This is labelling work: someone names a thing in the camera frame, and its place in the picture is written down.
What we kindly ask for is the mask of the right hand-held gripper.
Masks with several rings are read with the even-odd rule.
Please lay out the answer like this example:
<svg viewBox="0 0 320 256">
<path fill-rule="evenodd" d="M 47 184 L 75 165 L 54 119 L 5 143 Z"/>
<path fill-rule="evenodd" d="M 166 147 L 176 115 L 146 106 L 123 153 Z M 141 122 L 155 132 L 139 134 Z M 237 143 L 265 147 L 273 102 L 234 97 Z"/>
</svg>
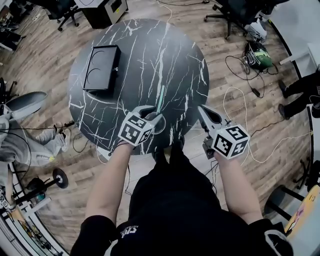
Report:
<svg viewBox="0 0 320 256">
<path fill-rule="evenodd" d="M 202 104 L 197 109 L 201 127 L 208 133 L 202 144 L 208 159 L 214 157 L 214 152 L 228 160 L 245 152 L 251 137 L 240 124 L 222 126 L 222 117 L 215 108 Z"/>
</svg>

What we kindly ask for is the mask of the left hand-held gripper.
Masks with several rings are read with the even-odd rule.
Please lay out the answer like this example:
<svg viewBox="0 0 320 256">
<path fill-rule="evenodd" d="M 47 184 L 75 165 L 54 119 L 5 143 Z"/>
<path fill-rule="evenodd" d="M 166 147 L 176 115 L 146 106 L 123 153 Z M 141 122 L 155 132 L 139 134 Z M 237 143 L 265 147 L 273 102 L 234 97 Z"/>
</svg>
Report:
<svg viewBox="0 0 320 256">
<path fill-rule="evenodd" d="M 154 112 L 155 109 L 156 107 L 153 105 L 135 107 L 122 122 L 118 137 L 137 147 L 150 137 L 154 127 L 164 128 L 164 116 Z"/>
</svg>

